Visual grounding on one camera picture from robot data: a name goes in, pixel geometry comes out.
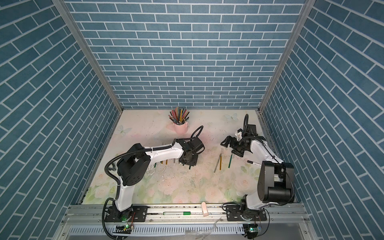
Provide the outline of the aluminium corner frame post right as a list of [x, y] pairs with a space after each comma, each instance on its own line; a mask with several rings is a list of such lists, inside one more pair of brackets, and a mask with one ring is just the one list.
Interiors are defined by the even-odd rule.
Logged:
[[299, 35], [304, 27], [304, 24], [309, 17], [309, 14], [315, 4], [315, 0], [307, 0], [304, 2], [303, 8], [299, 14], [298, 21], [295, 23], [292, 33], [290, 35], [289, 40], [287, 41], [287, 45], [283, 51], [283, 54], [281, 55], [281, 58], [279, 60], [279, 63], [275, 69], [274, 75], [271, 78], [271, 81], [269, 83], [269, 86], [266, 89], [266, 93], [259, 105], [259, 112], [262, 113], [264, 109], [266, 108], [268, 101], [273, 93], [274, 88], [276, 87], [279, 78], [282, 74], [282, 71], [288, 61], [288, 58], [295, 46], [295, 43], [297, 39], [299, 38]]

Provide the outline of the beige eraser on rail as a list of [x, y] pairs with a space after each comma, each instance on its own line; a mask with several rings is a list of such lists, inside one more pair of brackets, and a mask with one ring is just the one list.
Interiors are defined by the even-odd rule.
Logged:
[[201, 203], [202, 213], [204, 217], [207, 217], [209, 215], [207, 204], [205, 202]]

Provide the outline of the aluminium corner frame post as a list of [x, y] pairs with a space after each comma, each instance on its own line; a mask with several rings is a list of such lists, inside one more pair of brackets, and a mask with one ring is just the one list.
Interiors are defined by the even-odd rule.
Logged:
[[85, 40], [83, 34], [81, 33], [81, 30], [79, 29], [75, 19], [71, 15], [65, 1], [62, 0], [53, 0], [53, 4], [58, 10], [59, 14], [61, 15], [62, 19], [66, 23], [67, 27], [69, 28], [71, 34], [75, 38], [77, 44], [79, 45], [80, 49], [82, 50], [83, 54], [87, 58], [89, 64], [91, 65], [92, 69], [96, 73], [97, 77], [99, 78], [99, 81], [107, 91], [110, 99], [114, 103], [116, 109], [121, 114], [124, 110], [122, 107], [120, 101], [118, 100], [116, 94], [114, 93], [110, 83], [108, 82], [105, 74], [103, 73], [99, 63], [97, 62], [94, 54], [92, 53], [87, 41]]
[[287, 41], [287, 45], [283, 51], [283, 54], [281, 55], [281, 58], [279, 60], [279, 63], [275, 69], [274, 75], [271, 78], [271, 81], [269, 83], [269, 86], [266, 89], [266, 93], [259, 105], [259, 112], [262, 113], [264, 109], [266, 108], [268, 101], [273, 93], [274, 88], [276, 87], [279, 78], [282, 74], [282, 71], [288, 61], [288, 58], [295, 46], [295, 43], [297, 39], [299, 38], [299, 35], [304, 27], [304, 24], [309, 17], [309, 14], [315, 4], [315, 0], [307, 0], [304, 2], [303, 8], [299, 14], [298, 21], [295, 23], [292, 33], [290, 35], [289, 40]]

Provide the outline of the pink cup of coloured pencils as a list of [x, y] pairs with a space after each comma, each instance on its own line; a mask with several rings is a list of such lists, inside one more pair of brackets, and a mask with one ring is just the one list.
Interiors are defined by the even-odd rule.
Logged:
[[185, 108], [176, 107], [169, 112], [169, 119], [173, 123], [174, 131], [179, 135], [184, 135], [188, 131], [189, 113]]

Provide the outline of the silver carving knife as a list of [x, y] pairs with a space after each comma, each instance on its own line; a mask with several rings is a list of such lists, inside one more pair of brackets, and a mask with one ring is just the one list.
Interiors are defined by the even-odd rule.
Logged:
[[220, 161], [221, 161], [221, 158], [222, 158], [222, 154], [220, 154], [219, 157], [218, 157], [218, 160], [217, 160], [216, 165], [215, 165], [215, 168], [214, 168], [214, 173], [215, 173], [215, 172], [217, 171], [217, 169], [218, 169], [218, 166], [219, 166], [219, 163], [220, 163]]

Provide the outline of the black marker pen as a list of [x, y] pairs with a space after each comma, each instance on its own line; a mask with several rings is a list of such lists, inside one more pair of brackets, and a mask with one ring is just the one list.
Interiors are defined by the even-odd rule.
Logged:
[[247, 161], [247, 163], [252, 164], [252, 165], [257, 165], [257, 166], [261, 166], [262, 165], [260, 163], [249, 161], [249, 160]]

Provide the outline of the green marker on rail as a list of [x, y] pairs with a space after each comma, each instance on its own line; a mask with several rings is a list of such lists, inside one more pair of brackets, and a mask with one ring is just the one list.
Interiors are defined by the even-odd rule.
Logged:
[[171, 211], [168, 211], [168, 212], [163, 212], [163, 215], [164, 216], [190, 216], [191, 215], [191, 212], [171, 212]]

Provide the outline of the aluminium front rail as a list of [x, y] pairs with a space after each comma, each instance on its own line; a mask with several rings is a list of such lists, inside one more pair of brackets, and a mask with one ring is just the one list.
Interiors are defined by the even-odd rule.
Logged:
[[72, 205], [54, 235], [55, 240], [315, 240], [314, 227], [303, 204], [265, 208], [241, 217], [239, 207], [208, 204], [135, 205], [133, 221], [102, 223], [101, 205]]

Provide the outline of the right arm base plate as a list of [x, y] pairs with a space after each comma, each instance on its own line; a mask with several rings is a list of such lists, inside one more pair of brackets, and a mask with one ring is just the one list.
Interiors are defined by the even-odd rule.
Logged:
[[265, 211], [244, 210], [242, 212], [241, 206], [237, 204], [223, 204], [222, 209], [228, 222], [264, 222], [268, 220]]

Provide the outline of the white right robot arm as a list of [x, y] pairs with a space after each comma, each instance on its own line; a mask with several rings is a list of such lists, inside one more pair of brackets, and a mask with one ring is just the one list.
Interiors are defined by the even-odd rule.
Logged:
[[249, 152], [255, 157], [250, 163], [261, 165], [257, 191], [243, 197], [243, 211], [259, 211], [270, 205], [284, 206], [294, 202], [294, 166], [275, 155], [267, 140], [257, 133], [256, 125], [244, 124], [234, 137], [227, 136], [221, 146], [230, 147], [232, 154], [238, 157]]

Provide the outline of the green carving knife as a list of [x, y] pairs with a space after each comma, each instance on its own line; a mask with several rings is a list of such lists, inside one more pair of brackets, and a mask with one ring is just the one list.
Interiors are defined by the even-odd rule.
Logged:
[[231, 155], [230, 155], [230, 160], [229, 160], [229, 164], [228, 164], [228, 169], [231, 168], [231, 163], [232, 163], [233, 155], [234, 155], [234, 154], [231, 153]]

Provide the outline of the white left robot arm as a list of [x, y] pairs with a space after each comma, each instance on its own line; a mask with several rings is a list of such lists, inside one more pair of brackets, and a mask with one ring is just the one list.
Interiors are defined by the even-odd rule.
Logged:
[[147, 169], [156, 163], [177, 159], [187, 166], [196, 166], [199, 155], [205, 150], [198, 137], [174, 139], [170, 145], [145, 148], [140, 143], [133, 145], [128, 152], [117, 158], [118, 184], [115, 205], [119, 212], [128, 210], [133, 204], [135, 185], [139, 183]]

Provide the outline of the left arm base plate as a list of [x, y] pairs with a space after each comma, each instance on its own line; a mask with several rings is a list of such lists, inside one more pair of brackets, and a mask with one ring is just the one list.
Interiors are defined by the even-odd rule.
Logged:
[[148, 213], [148, 206], [132, 206], [120, 212], [115, 205], [105, 210], [104, 221], [107, 223], [119, 222], [145, 222]]

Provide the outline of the aluminium corner frame post left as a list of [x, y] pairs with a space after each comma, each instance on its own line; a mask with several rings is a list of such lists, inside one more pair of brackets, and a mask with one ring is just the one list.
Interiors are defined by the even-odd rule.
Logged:
[[114, 103], [116, 109], [121, 114], [124, 110], [122, 107], [120, 101], [118, 100], [116, 94], [114, 93], [110, 83], [108, 82], [105, 74], [103, 73], [99, 63], [97, 62], [94, 54], [92, 53], [87, 41], [85, 40], [83, 34], [81, 33], [81, 30], [79, 29], [75, 19], [71, 15], [65, 1], [62, 0], [53, 0], [53, 4], [58, 10], [59, 14], [61, 15], [62, 19], [66, 23], [67, 27], [69, 28], [71, 34], [75, 38], [77, 44], [79, 45], [80, 49], [82, 50], [83, 54], [87, 58], [89, 64], [91, 65], [92, 69], [96, 73], [97, 77], [99, 78], [99, 81], [107, 91], [110, 99]]

